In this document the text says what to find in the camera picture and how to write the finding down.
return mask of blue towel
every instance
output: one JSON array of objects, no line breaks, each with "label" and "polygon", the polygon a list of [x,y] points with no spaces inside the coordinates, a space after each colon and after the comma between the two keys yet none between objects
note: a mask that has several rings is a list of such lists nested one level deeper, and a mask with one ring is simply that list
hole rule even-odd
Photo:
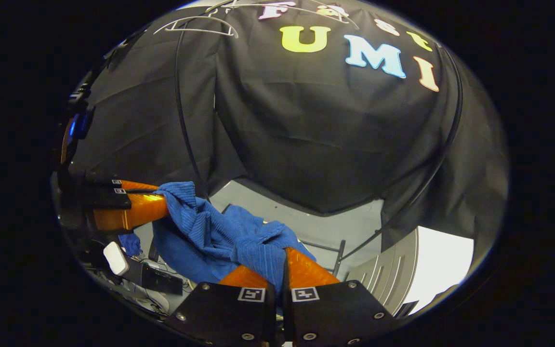
[{"label": "blue towel", "polygon": [[119,241],[121,241],[121,246],[125,248],[125,254],[129,257],[139,255],[143,251],[141,250],[141,239],[135,233],[119,235]]},{"label": "blue towel", "polygon": [[293,247],[316,261],[289,227],[263,224],[262,218],[239,206],[230,206],[222,215],[196,197],[192,182],[163,184],[156,194],[165,196],[172,218],[154,222],[156,249],[191,281],[217,283],[242,264],[267,279],[279,294],[284,248]]}]

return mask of black cloth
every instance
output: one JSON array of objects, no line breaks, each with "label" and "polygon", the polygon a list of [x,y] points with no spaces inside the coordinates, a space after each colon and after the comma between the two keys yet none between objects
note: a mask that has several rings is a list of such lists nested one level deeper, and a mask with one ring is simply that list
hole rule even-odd
[{"label": "black cloth", "polygon": [[[297,2],[304,9],[316,6]],[[391,13],[370,11],[352,0],[341,6],[359,30],[295,10],[258,20],[261,7],[239,7],[213,15],[231,24],[239,38],[185,33],[181,98],[194,156],[211,191],[244,176],[318,215],[382,198],[385,223],[425,179],[458,105],[457,73],[449,56],[435,38]],[[205,9],[157,18],[102,72],[90,97],[94,123],[79,143],[73,170],[117,173],[154,185],[180,180],[198,185],[174,97],[174,51],[181,32],[155,32]],[[375,18],[390,22],[399,37],[379,29]],[[304,27],[301,42],[314,40],[310,27],[329,27],[328,44],[315,53],[287,51],[279,30],[286,26]],[[188,28],[228,30],[206,19],[192,20]],[[421,35],[432,51],[406,31]],[[350,44],[344,35],[363,37],[374,49],[399,48],[407,77],[347,64]],[[464,94],[458,134],[421,199],[383,229],[383,249],[425,226],[476,239],[477,257],[502,221],[509,163],[500,119],[480,82],[451,55]],[[434,66],[439,92],[420,84],[414,56]]]}]

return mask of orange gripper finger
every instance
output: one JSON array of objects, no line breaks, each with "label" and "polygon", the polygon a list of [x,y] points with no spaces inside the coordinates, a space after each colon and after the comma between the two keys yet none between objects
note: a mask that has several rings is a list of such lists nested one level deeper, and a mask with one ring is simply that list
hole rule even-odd
[{"label": "orange gripper finger", "polygon": [[322,266],[294,248],[286,248],[286,257],[291,289],[340,283]]},{"label": "orange gripper finger", "polygon": [[[123,189],[157,189],[157,186],[137,182],[121,181]],[[161,195],[129,194],[130,209],[94,209],[95,224],[98,230],[116,229],[132,230],[148,222],[153,222],[169,215],[166,199]]]},{"label": "orange gripper finger", "polygon": [[222,279],[219,284],[246,288],[267,288],[267,283],[267,280],[261,275],[256,274],[248,267],[240,265]]}]

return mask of fisheye lens view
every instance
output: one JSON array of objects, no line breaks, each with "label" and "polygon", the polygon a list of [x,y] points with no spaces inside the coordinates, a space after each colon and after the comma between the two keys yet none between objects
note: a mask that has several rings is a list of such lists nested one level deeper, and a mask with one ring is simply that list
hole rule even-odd
[{"label": "fisheye lens view", "polygon": [[190,343],[345,346],[443,305],[502,228],[480,79],[359,0],[199,0],[79,81],[51,195],[95,285]]}]

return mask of gray panel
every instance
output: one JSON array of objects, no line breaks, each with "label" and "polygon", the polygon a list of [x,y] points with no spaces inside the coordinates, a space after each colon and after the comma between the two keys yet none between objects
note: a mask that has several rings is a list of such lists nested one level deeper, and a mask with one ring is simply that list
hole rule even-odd
[{"label": "gray panel", "polygon": [[380,302],[392,314],[397,312],[406,297],[417,261],[418,231],[415,230],[395,244],[394,265],[388,278],[387,287],[380,296]]},{"label": "gray panel", "polygon": [[346,280],[358,280],[361,284],[363,284],[363,286],[370,290],[372,285],[371,281],[376,278],[378,258],[379,256],[377,255],[376,257],[373,257],[372,259],[350,270]]},{"label": "gray panel", "polygon": [[388,280],[391,274],[391,270],[394,265],[395,258],[395,247],[389,248],[388,250],[381,253],[378,259],[378,273],[376,275],[376,286],[372,288],[372,294],[374,298],[380,299],[381,295],[387,288]]}]

